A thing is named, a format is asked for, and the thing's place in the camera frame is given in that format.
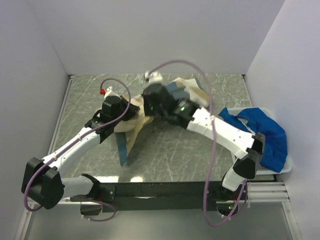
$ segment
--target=red cap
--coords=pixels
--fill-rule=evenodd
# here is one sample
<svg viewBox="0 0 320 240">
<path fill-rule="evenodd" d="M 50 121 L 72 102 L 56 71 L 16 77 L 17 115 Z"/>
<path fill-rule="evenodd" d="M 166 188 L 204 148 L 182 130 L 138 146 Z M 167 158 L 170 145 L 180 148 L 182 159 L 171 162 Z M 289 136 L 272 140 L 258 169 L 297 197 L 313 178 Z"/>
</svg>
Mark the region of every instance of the red cap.
<svg viewBox="0 0 320 240">
<path fill-rule="evenodd" d="M 105 91 L 103 88 L 101 88 L 101 89 L 100 89 L 100 94 L 101 94 L 101 95 L 105 95 L 105 94 L 106 94 L 106 91 Z"/>
</svg>

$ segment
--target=gray marble table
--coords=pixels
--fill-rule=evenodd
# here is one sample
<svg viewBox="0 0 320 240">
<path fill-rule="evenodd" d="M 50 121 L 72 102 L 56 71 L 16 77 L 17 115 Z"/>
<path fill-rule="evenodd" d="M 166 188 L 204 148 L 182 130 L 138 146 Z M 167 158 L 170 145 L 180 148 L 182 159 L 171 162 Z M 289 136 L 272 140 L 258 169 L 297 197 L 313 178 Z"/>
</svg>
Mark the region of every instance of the gray marble table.
<svg viewBox="0 0 320 240">
<path fill-rule="evenodd" d="M 55 150 L 74 137 L 96 110 L 101 108 L 103 97 L 99 94 L 100 83 L 108 77 L 122 80 L 133 96 L 143 90 L 142 76 L 137 74 L 72 76 L 55 138 Z M 165 83 L 177 77 L 197 77 L 204 90 L 208 90 L 207 83 L 198 74 L 163 74 L 163 77 Z M 213 86 L 213 112 L 216 116 L 224 107 L 252 106 L 240 74 L 208 74 L 207 77 Z M 106 82 L 105 88 L 109 85 L 118 94 L 126 94 L 120 84 Z M 208 138 L 156 119 L 140 131 L 123 167 L 119 162 L 116 138 L 111 135 L 88 151 L 65 177 L 78 177 L 87 173 L 103 182 L 204 181 L 208 174 L 211 149 L 212 141 Z M 232 164 L 231 153 L 218 145 L 211 180 L 220 181 Z M 272 175 L 265 175 L 255 180 L 273 179 Z"/>
</svg>

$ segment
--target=white enclosure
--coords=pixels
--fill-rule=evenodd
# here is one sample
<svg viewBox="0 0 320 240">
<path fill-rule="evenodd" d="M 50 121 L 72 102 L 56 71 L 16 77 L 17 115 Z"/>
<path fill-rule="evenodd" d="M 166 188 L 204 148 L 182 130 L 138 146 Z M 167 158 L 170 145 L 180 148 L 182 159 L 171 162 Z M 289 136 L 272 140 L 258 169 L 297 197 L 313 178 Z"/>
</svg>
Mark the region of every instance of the white enclosure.
<svg viewBox="0 0 320 240">
<path fill-rule="evenodd" d="M 45 31 L 24 0 L 0 7 L 0 235 L 11 240 L 24 206 L 26 162 L 45 156 L 68 83 Z"/>
<path fill-rule="evenodd" d="M 303 239 L 319 239 L 320 1 L 286 0 L 246 75 L 255 106 L 286 130 L 293 170 L 284 176 Z"/>
<path fill-rule="evenodd" d="M 319 10 L 319 0 L 2 1 L 1 239 L 17 231 L 25 165 L 48 152 L 68 74 L 143 73 L 172 59 L 246 74 L 253 105 L 270 109 L 287 133 L 285 185 L 303 239 L 317 239 Z"/>
<path fill-rule="evenodd" d="M 284 0 L 27 0 L 68 74 L 249 69 Z M 168 73 L 193 72 L 175 65 Z"/>
</svg>

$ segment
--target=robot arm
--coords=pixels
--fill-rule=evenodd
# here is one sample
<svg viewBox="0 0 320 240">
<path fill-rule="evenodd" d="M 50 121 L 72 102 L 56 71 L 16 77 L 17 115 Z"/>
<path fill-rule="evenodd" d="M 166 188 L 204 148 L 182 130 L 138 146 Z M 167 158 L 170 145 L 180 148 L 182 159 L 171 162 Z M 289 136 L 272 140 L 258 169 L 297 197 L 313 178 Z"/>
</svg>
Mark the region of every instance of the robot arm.
<svg viewBox="0 0 320 240">
<path fill-rule="evenodd" d="M 199 133 L 213 140 L 212 118 L 210 113 L 190 99 L 175 100 L 161 84 L 162 77 L 152 73 L 149 85 L 143 91 L 143 108 L 146 116 L 160 117 L 170 124 L 180 126 L 186 130 Z M 80 139 L 70 147 L 70 143 L 81 138 L 84 133 L 95 129 L 105 123 L 118 118 L 127 107 L 128 102 L 118 95 L 108 95 L 101 110 L 97 111 L 81 129 L 81 131 L 68 143 L 42 160 L 32 158 L 26 165 L 21 191 L 24 193 L 26 186 L 35 172 L 61 152 L 67 151 L 57 157 L 35 178 L 28 191 L 28 197 L 46 209 L 53 208 L 62 198 L 83 196 L 98 196 L 100 182 L 94 177 L 83 174 L 74 178 L 62 178 L 73 164 L 90 149 L 102 143 L 114 132 L 116 121 L 102 127 Z M 128 121 L 139 111 L 139 107 L 130 105 L 129 110 L 121 119 Z M 253 179 L 264 151 L 265 136 L 261 133 L 252 135 L 241 131 L 219 118 L 214 119 L 216 129 L 216 142 L 230 150 L 238 160 L 225 174 L 221 181 L 222 190 L 230 193 L 236 191 L 245 179 Z"/>
<path fill-rule="evenodd" d="M 221 185 L 229 191 L 236 191 L 245 179 L 256 176 L 265 147 L 265 136 L 262 133 L 253 135 L 244 132 L 223 120 L 211 116 L 209 111 L 189 99 L 175 100 L 161 84 L 159 74 L 156 81 L 149 79 L 143 91 L 144 113 L 165 119 L 172 125 L 199 133 L 211 140 L 214 139 L 212 120 L 216 130 L 216 142 L 230 150 L 238 160 L 224 175 Z"/>
<path fill-rule="evenodd" d="M 139 111 L 139 107 L 130 104 L 128 111 L 121 120 L 115 121 L 112 124 L 99 128 L 91 132 L 84 138 L 83 134 L 96 129 L 105 123 L 117 119 L 128 105 L 123 97 L 117 95 L 109 95 L 102 103 L 102 108 L 98 110 L 93 118 L 90 119 L 81 131 L 69 142 L 67 142 L 60 149 L 44 158 L 32 158 L 28 161 L 25 167 L 21 191 L 25 193 L 28 182 L 35 172 L 45 163 L 50 161 L 55 156 L 65 151 L 63 155 L 57 157 L 54 162 L 45 167 L 43 171 L 34 179 L 28 191 L 28 197 L 39 203 L 46 209 L 53 208 L 62 198 L 77 196 L 77 195 L 95 195 L 99 191 L 99 181 L 94 177 L 83 174 L 79 177 L 62 178 L 73 164 L 75 164 L 80 157 L 90 149 L 101 144 L 113 132 L 115 126 L 120 121 L 128 121 L 133 118 Z M 70 147 L 76 139 L 80 139 L 76 144 Z"/>
</svg>

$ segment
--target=blue towel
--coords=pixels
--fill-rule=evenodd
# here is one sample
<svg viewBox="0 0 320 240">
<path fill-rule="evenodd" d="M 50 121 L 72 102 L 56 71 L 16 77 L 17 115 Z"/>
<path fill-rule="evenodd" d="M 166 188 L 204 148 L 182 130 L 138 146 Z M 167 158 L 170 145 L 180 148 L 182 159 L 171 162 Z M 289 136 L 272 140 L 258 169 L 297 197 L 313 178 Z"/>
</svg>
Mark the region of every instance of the blue towel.
<svg viewBox="0 0 320 240">
<path fill-rule="evenodd" d="M 228 109 L 225 107 L 219 113 L 219 116 L 230 125 L 245 132 L 250 132 L 238 118 L 246 119 L 248 121 L 246 125 L 252 131 L 264 134 L 264 154 L 260 164 L 277 173 L 281 172 L 288 155 L 287 137 L 285 130 L 281 126 L 258 107 L 246 108 L 237 116 L 229 114 Z"/>
</svg>

